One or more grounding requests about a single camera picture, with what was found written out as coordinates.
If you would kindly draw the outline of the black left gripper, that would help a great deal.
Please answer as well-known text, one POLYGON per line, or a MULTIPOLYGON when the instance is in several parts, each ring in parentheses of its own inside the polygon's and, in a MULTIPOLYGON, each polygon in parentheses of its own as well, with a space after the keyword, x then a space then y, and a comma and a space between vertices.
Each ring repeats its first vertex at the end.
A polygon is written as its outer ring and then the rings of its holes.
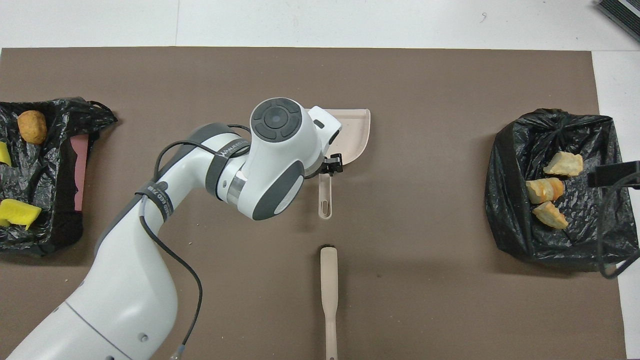
POLYGON ((334 176, 343 173, 344 164, 342 153, 333 153, 330 157, 325 157, 320 166, 320 174, 334 176))

